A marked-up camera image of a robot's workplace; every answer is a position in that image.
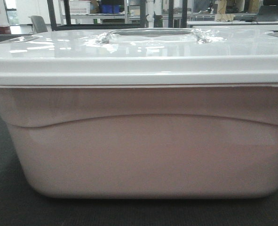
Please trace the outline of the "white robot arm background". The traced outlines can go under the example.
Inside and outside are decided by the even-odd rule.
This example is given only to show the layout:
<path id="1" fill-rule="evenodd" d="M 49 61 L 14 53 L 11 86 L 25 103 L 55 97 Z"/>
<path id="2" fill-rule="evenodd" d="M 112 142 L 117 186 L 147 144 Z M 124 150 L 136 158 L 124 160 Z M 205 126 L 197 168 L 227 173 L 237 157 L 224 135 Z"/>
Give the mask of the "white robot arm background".
<path id="1" fill-rule="evenodd" d="M 147 0 L 146 21 L 149 28 L 162 27 L 162 0 Z"/>

